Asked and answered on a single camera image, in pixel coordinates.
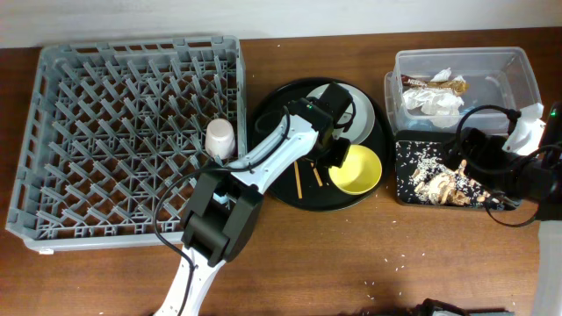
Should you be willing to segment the round black tray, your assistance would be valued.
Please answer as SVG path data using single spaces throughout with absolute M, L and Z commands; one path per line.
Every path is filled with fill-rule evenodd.
M 329 77 L 309 77 L 289 82 L 273 90 L 254 109 L 252 119 L 247 123 L 249 149 L 253 149 L 265 138 L 255 129 L 256 121 L 260 117 L 271 112 L 273 115 L 268 120 L 277 124 L 279 122 L 278 112 L 282 110 L 283 105 L 292 100 L 306 97 L 313 89 L 333 81 Z M 393 148 L 392 129 L 385 116 L 385 108 L 372 97 L 369 97 L 369 99 L 373 105 L 376 120 L 373 130 L 367 139 L 362 142 L 362 145 L 377 154 L 382 162 L 382 177 L 375 186 L 375 188 L 379 188 L 394 170 L 395 150 Z M 285 169 L 268 189 L 273 197 L 293 207 L 311 212 L 336 211 L 356 205 L 376 192 L 376 189 L 371 189 L 361 195 L 346 194 L 332 183 L 326 168 L 318 170 L 323 182 L 323 186 L 319 187 L 311 168 L 311 162 L 299 160 L 298 164 L 302 199 L 298 199 L 293 166 Z

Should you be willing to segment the wooden chopstick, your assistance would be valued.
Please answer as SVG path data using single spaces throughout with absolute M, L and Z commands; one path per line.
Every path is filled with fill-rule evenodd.
M 302 187 L 301 187 L 301 180 L 300 180 L 300 173 L 299 173 L 299 164 L 298 164 L 298 162 L 294 162 L 294 163 L 293 163 L 293 167 L 294 167 L 294 174 L 295 174 L 295 181 L 296 181 L 296 188 L 297 188 L 298 199 L 302 199 L 302 198 L 303 198 L 303 194 L 302 194 Z
M 315 165 L 314 163 L 312 163 L 312 162 L 311 162 L 311 168 L 312 168 L 312 171 L 313 171 L 313 174 L 314 174 L 314 177 L 315 177 L 315 179 L 316 179 L 316 182 L 317 182 L 318 186 L 319 186 L 319 187 L 322 187 L 322 186 L 323 186 L 323 182 L 322 182 L 321 176 L 320 176 L 320 174 L 319 174 L 319 172 L 318 172 L 318 169 L 316 168 L 316 165 Z

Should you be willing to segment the grey dishwasher rack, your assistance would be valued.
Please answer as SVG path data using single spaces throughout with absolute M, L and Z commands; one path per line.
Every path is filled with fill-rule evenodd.
M 234 36 L 53 45 L 41 50 L 6 229 L 60 252 L 180 241 L 207 164 L 207 125 L 248 151 L 245 64 Z

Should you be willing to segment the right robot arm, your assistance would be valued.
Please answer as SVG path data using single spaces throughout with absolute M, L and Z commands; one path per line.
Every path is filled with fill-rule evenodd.
M 453 138 L 443 145 L 444 165 L 453 169 L 460 162 L 467 175 L 490 193 L 491 200 L 517 207 L 524 199 L 537 203 L 536 212 L 512 227 L 539 223 L 539 271 L 534 315 L 561 314 L 561 103 L 550 109 L 545 122 L 544 107 L 533 104 L 519 111 L 482 105 L 468 111 L 458 122 Z M 508 137 L 487 135 L 474 127 L 463 127 L 472 114 L 495 110 L 509 121 Z

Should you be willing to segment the grey plate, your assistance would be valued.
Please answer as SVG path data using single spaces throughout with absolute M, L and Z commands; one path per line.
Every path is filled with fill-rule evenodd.
M 347 132 L 344 132 L 343 128 L 335 129 L 334 136 L 348 139 L 351 144 L 360 144 L 367 139 L 374 127 L 376 118 L 373 105 L 370 99 L 361 90 L 346 83 L 339 83 L 339 85 L 346 89 L 352 96 L 353 102 L 356 106 L 356 115 L 353 118 L 352 124 Z M 328 84 L 321 85 L 312 90 L 312 92 L 309 92 L 307 97 L 316 97 L 320 99 L 327 87 Z M 338 121 L 338 124 L 347 123 L 347 121 L 351 119 L 352 113 L 353 106 L 351 104 Z

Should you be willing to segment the left wooden chopstick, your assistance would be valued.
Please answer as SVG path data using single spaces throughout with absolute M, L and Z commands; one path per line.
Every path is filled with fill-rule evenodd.
M 302 194 L 302 187 L 301 187 L 301 180 L 300 180 L 300 173 L 299 173 L 299 164 L 298 164 L 298 162 L 294 162 L 294 163 L 293 163 L 293 167 L 294 167 L 294 174 L 295 174 L 295 181 L 296 181 L 296 188 L 297 188 L 298 199 L 302 199 L 302 198 L 303 198 L 303 194 Z

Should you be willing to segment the blue cup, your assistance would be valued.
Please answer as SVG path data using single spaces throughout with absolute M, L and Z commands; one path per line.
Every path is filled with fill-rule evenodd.
M 217 201 L 218 203 L 220 203 L 221 205 L 225 205 L 229 202 L 229 196 L 228 194 L 224 193 L 214 193 L 213 194 L 213 198 L 215 201 Z

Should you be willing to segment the white napkin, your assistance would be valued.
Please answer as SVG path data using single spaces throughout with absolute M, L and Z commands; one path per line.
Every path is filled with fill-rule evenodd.
M 451 74 L 451 69 L 446 68 L 438 72 L 430 80 L 421 80 L 429 82 L 462 80 L 466 82 L 461 75 L 450 79 Z M 450 90 L 407 87 L 407 90 L 402 93 L 402 98 L 403 105 L 407 110 L 420 110 L 422 114 L 430 116 L 429 120 L 431 123 L 439 128 L 454 126 L 459 121 L 459 109 L 465 104 L 462 95 L 457 96 Z

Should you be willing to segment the right wooden chopstick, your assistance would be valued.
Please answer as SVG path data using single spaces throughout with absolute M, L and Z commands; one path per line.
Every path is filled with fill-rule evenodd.
M 318 186 L 319 186 L 319 187 L 322 187 L 322 186 L 323 186 L 323 182 L 322 182 L 321 176 L 320 176 L 320 174 L 319 174 L 319 172 L 318 172 L 318 169 L 316 168 L 316 165 L 315 165 L 314 163 L 312 163 L 312 162 L 311 162 L 311 168 L 312 168 L 312 171 L 313 171 L 313 174 L 314 174 L 314 177 L 315 177 L 315 179 L 316 179 L 316 182 L 317 182 Z

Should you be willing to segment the gold snack wrapper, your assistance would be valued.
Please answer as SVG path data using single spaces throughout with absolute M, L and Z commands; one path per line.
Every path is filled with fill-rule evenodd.
M 469 90 L 470 85 L 462 80 L 451 80 L 443 82 L 429 82 L 423 81 L 421 79 L 413 78 L 408 75 L 400 76 L 401 83 L 404 86 L 412 88 L 424 88 L 424 89 L 438 89 L 438 90 L 450 90 L 455 95 L 461 96 Z

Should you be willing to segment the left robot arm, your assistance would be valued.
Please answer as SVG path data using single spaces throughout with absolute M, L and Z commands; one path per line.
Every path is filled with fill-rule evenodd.
M 225 167 L 216 164 L 180 177 L 196 185 L 180 220 L 180 263 L 159 315 L 196 315 L 219 270 L 246 246 L 265 191 L 300 159 L 340 167 L 350 142 L 336 138 L 339 119 L 353 105 L 350 93 L 330 83 L 317 99 L 284 105 L 277 127 L 248 154 Z

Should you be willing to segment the pink cup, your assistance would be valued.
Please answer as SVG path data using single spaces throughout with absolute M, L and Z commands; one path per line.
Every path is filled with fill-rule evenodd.
M 234 128 L 223 118 L 212 120 L 206 128 L 205 151 L 221 160 L 230 158 L 235 149 Z

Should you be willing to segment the yellow bowl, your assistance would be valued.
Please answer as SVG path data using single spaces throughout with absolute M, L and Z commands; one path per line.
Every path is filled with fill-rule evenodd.
M 332 183 L 349 195 L 361 195 L 373 189 L 383 173 L 382 162 L 369 148 L 351 145 L 340 168 L 328 169 Z

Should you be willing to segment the clear plastic bin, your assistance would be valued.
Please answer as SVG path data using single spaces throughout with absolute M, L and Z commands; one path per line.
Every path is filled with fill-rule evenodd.
M 409 109 L 401 77 L 429 81 L 448 69 L 450 79 L 462 77 L 468 91 L 451 114 L 429 115 L 420 107 Z M 404 50 L 396 54 L 392 72 L 385 75 L 385 107 L 392 130 L 453 133 L 470 110 L 486 104 L 510 110 L 541 101 L 537 81 L 520 47 L 465 47 Z

